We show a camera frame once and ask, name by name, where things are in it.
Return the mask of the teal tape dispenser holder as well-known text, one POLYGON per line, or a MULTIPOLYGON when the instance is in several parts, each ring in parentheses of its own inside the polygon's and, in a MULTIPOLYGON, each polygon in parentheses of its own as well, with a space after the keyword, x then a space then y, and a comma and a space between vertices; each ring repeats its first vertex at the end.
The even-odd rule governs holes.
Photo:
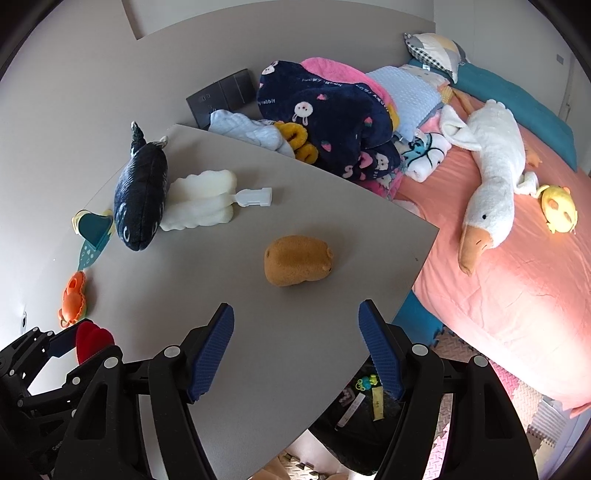
POLYGON ((108 209, 97 214, 80 210, 72 218, 72 228, 83 239, 77 269, 85 270, 98 260, 114 233, 113 212, 108 209))

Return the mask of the light blue knitted blanket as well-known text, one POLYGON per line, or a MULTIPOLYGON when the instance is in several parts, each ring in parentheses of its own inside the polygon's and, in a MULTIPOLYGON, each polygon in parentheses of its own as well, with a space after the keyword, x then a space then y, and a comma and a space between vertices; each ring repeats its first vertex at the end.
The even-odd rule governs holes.
POLYGON ((436 88, 402 68, 384 66, 367 75, 394 100, 400 118, 396 134, 406 142, 411 142, 416 130, 443 107, 436 88))

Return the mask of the yellow snack wrapper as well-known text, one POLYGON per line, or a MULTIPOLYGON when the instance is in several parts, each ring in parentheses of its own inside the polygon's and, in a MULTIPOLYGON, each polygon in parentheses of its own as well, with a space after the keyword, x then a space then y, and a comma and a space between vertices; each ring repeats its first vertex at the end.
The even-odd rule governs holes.
POLYGON ((379 421, 384 418, 384 389, 382 386, 376 386, 372 389, 372 404, 374 420, 379 421))

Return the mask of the brown capybara plush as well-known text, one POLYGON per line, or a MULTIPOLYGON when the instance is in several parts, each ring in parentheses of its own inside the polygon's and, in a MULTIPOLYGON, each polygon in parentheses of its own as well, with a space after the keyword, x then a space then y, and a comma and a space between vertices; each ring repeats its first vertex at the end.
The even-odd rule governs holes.
POLYGON ((276 287, 320 281, 332 273, 332 267, 334 256, 328 243, 303 235, 274 240, 263 256, 266 280, 276 287))

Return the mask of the patterned checked pillow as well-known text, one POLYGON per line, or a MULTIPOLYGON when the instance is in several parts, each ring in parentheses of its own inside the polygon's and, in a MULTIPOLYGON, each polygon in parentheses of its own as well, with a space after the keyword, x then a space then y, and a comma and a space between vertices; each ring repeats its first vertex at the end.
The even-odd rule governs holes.
POLYGON ((405 33, 404 41, 413 58, 443 72, 454 84, 458 83, 459 69, 468 62, 459 44, 436 33, 405 33))

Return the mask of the black trash bag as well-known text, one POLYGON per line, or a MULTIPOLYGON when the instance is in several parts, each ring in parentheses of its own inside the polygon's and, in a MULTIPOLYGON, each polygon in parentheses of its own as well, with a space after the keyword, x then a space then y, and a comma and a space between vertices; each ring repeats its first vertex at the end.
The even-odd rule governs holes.
POLYGON ((308 430, 342 465, 370 476, 377 473, 394 436, 402 407, 384 392, 384 418, 375 421, 372 390, 356 390, 356 380, 378 372, 372 360, 346 384, 308 430))

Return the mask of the red heart plush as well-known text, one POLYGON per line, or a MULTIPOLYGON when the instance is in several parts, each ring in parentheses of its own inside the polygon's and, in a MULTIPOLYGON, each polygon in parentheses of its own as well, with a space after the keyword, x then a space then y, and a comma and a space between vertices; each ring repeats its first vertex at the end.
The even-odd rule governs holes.
POLYGON ((114 344, 112 334, 92 321, 84 320, 77 324, 75 348, 79 365, 114 344))

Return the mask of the white goose plush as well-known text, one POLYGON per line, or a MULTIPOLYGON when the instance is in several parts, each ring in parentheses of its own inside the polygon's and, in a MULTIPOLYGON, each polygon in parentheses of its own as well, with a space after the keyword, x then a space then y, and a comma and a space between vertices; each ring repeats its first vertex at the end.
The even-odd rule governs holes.
POLYGON ((522 174, 527 166, 539 166, 541 160, 524 143, 513 113, 503 103, 489 99, 475 107, 463 92, 455 95, 467 113, 462 125, 468 137, 454 136, 449 142, 471 152, 481 177, 467 205, 458 255, 460 270, 472 275, 483 253, 509 236, 522 174))

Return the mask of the white cartoon print cloth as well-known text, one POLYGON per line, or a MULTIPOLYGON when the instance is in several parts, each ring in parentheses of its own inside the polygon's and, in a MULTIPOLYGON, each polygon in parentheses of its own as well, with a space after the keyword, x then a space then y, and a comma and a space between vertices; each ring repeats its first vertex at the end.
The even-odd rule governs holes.
POLYGON ((402 159, 402 169, 407 177, 425 182, 444 161, 452 144, 440 133, 419 132, 409 143, 394 144, 402 159))

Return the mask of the yellow chick plush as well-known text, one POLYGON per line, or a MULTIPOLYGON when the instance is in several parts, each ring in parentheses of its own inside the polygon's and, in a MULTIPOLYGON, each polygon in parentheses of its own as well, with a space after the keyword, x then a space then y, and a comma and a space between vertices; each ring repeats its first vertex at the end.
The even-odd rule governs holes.
POLYGON ((542 185, 536 195, 551 233, 571 233, 575 230, 578 211, 568 187, 542 185))

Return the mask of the orange plastic crab toy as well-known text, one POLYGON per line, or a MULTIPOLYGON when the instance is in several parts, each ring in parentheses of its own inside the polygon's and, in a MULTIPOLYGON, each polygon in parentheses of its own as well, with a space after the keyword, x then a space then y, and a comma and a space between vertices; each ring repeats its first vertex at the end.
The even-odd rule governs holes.
POLYGON ((74 273, 63 290, 58 319, 61 328, 68 328, 85 318, 87 302, 85 297, 86 275, 83 271, 74 273))

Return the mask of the teal long pillow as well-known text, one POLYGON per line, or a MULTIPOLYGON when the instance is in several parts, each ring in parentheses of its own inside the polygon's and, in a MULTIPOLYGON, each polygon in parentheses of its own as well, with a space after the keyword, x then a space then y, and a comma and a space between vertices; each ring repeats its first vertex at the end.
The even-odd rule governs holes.
POLYGON ((519 124, 547 144, 577 172, 578 161, 572 129, 526 90, 471 63, 459 67, 458 82, 454 87, 481 101, 495 99, 504 103, 519 124))

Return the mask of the dark blue fish plush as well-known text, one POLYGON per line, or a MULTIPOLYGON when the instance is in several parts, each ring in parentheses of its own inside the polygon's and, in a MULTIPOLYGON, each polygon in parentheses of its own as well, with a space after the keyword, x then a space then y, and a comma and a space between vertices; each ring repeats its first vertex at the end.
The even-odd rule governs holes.
POLYGON ((138 124, 131 123, 130 159, 114 191, 114 225, 132 251, 148 247, 159 228, 168 189, 166 136, 147 142, 138 124))

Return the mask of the yellow plush garment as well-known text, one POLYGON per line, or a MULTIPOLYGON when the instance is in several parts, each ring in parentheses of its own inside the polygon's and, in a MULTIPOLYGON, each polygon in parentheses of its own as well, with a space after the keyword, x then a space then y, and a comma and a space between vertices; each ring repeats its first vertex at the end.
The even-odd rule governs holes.
POLYGON ((277 121, 274 126, 280 130, 283 139, 294 151, 295 159, 310 165, 315 164, 318 160, 318 149, 308 141, 308 131, 304 126, 283 121, 277 121))

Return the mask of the pink fleece blanket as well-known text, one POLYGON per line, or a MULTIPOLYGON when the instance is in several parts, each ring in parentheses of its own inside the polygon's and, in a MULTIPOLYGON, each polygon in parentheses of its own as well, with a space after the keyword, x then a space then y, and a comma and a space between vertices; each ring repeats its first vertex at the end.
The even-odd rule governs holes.
POLYGON ((301 66, 325 80, 348 84, 364 83, 382 99, 391 114, 398 113, 396 103, 388 91, 366 73, 352 66, 322 57, 305 59, 301 61, 301 66))

